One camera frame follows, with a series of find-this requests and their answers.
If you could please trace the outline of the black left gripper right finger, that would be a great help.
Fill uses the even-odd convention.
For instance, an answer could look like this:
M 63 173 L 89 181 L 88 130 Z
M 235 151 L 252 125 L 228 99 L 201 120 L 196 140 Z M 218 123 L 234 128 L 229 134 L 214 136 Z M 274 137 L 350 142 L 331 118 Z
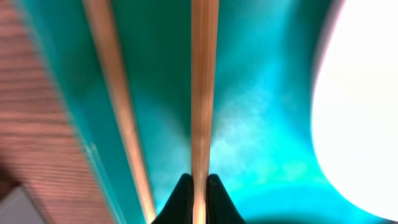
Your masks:
M 206 222 L 207 224 L 246 223 L 216 174 L 210 174 L 206 180 Z

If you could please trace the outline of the white round plate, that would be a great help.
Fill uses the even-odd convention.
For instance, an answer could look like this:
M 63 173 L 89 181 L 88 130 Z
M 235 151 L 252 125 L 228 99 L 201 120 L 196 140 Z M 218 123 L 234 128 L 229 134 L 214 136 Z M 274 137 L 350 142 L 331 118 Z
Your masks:
M 333 1 L 312 85 L 322 172 L 353 205 L 397 220 L 397 0 Z

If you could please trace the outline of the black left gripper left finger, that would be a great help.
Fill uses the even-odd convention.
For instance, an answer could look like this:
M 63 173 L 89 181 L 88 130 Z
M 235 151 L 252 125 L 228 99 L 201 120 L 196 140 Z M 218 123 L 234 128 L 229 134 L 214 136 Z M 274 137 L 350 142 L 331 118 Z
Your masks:
M 191 224 L 193 210 L 193 178 L 182 174 L 164 208 L 152 224 Z

